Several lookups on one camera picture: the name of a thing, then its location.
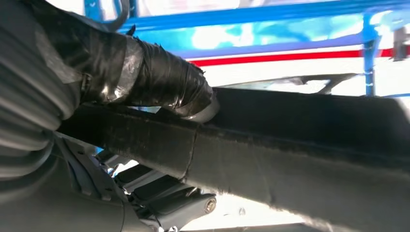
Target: bolt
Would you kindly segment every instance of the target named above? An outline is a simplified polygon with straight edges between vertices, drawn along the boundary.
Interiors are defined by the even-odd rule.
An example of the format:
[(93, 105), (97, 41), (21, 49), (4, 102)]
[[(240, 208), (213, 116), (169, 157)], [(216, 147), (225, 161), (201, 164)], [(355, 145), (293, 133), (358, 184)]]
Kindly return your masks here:
[(217, 206), (217, 199), (215, 198), (209, 199), (205, 204), (205, 213), (207, 214), (211, 213), (212, 211), (214, 211), (216, 206)]

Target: red stripe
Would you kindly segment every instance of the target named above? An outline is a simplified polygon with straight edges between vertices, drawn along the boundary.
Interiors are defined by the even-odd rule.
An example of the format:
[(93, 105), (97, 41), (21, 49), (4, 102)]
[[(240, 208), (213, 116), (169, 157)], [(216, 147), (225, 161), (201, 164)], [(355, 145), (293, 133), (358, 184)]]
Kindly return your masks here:
[[(332, 52), (314, 52), (298, 54), (279, 54), (279, 55), (262, 55), (252, 57), (235, 57), (235, 58), (214, 58), (191, 61), (197, 66), (211, 66), (224, 64), (244, 64), (268, 61), (283, 60), (301, 60), (301, 59), (324, 59), (324, 58), (359, 58), (362, 57), (363, 51), (332, 51)], [(379, 57), (392, 57), (393, 49), (384, 49)]]

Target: black electrical tape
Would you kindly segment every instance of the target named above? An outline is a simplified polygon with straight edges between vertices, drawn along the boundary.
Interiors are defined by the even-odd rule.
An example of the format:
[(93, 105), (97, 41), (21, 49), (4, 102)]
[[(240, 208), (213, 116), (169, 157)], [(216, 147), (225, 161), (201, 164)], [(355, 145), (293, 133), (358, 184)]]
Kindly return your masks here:
[[(35, 17), (66, 65), (84, 73), (82, 101), (161, 106), (181, 117), (212, 102), (204, 72), (156, 44), (107, 33), (49, 4), (32, 3)], [(126, 73), (127, 59), (132, 73)]]
[(211, 104), (212, 88), (204, 72), (165, 51), (160, 45), (136, 38), (143, 61), (127, 105), (161, 106), (179, 116), (194, 115)]

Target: blue metal frame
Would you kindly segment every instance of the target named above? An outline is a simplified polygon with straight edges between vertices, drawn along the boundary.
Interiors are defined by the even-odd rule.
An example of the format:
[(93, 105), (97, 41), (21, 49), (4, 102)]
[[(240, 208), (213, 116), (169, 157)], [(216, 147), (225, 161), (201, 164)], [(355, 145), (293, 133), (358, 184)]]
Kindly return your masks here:
[[(116, 6), (117, 14), (120, 10), (118, 0), (113, 0)], [(96, 6), (99, 6), (98, 0), (85, 0), (86, 5), (86, 15), (101, 20), (101, 11), (96, 10)], [(265, 52), (272, 52), (277, 50), (278, 46), (275, 44), (268, 44), (260, 46), (260, 44), (253, 44), (252, 46), (238, 47), (232, 45), (231, 47), (216, 47), (210, 50), (174, 50), (172, 44), (175, 42), (180, 43), (182, 48), (186, 47), (184, 38), (190, 32), (183, 32), (183, 30), (190, 30), (197, 27), (204, 26), (220, 26), (224, 27), (235, 27), (246, 23), (284, 23), (289, 22), (289, 25), (294, 25), (294, 23), (299, 20), (306, 19), (317, 19), (327, 17), (330, 21), (333, 18), (337, 18), (339, 15), (345, 15), (348, 18), (349, 15), (361, 15), (363, 17), (363, 29), (358, 34), (361, 35), (361, 39), (355, 40), (355, 44), (364, 45), (364, 73), (366, 76), (366, 94), (369, 96), (375, 95), (374, 91), (374, 59), (378, 53), (378, 45), (381, 35), (377, 31), (379, 25), (384, 25), (389, 27), (391, 30), (395, 30), (410, 23), (410, 1), (408, 0), (334, 0), (334, 1), (324, 1), (315, 3), (302, 3), (302, 4), (292, 4), (292, 5), (277, 5), (277, 6), (264, 6), (264, 7), (254, 7), (254, 8), (241, 8), (234, 10), (222, 10), (222, 11), (211, 11), (211, 12), (199, 12), (199, 13), (189, 13), (189, 14), (175, 14), (175, 15), (164, 15), (164, 16), (149, 16), (149, 17), (139, 17), (138, 16), (138, 6), (137, 0), (130, 0), (131, 12), (130, 18), (119, 30), (120, 33), (127, 32), (133, 25), (136, 25), (136, 35), (143, 40), (147, 40), (151, 43), (161, 43), (166, 49), (175, 52), (176, 54), (185, 57), (193, 58), (195, 54), (200, 54), (200, 56), (211, 56), (211, 55), (233, 55), (237, 53), (244, 53), (244, 51), (253, 52), (262, 49)], [(389, 17), (385, 17), (380, 22), (371, 22), (373, 16), (380, 12), (394, 11)], [(310, 44), (316, 43), (317, 40), (309, 39), (307, 41), (301, 41), (300, 44), (309, 47)], [(298, 47), (297, 43), (291, 43), (284, 41), (281, 44), (277, 44), (282, 47), (282, 50), (288, 48), (292, 50), (292, 47)]]
[(362, 44), (361, 29), (357, 28), (361, 26), (362, 18), (362, 15), (353, 14), (250, 22), (137, 31), (135, 36), (161, 44), (183, 58), (214, 57)]
[(410, 97), (410, 93), (399, 93), (399, 94), (392, 94), (384, 96), (385, 98), (408, 98)]
[(165, 30), (323, 16), (363, 14), (410, 8), (408, 0), (339, 0), (293, 5), (130, 18), (124, 25), (137, 30)]
[(96, 21), (103, 20), (100, 0), (84, 0), (84, 14)]

